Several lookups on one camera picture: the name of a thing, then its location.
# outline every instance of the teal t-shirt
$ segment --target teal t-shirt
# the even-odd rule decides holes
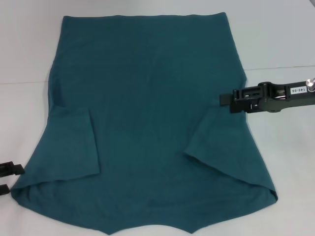
[[[225,13],[64,17],[44,134],[13,186],[22,206],[112,234],[189,233],[277,201],[244,113]]]

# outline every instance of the white backdrop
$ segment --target white backdrop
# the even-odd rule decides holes
[[[308,0],[0,0],[0,163],[25,165],[43,132],[46,81],[64,15],[208,15],[223,11],[246,70],[247,86],[315,77],[315,8]],[[194,235],[314,235],[314,117],[315,106],[248,115],[279,201]],[[16,178],[0,178],[0,184],[12,186]],[[1,236],[105,235],[22,208],[10,195],[0,197],[0,231]],[[167,226],[146,226],[115,235],[190,234]]]

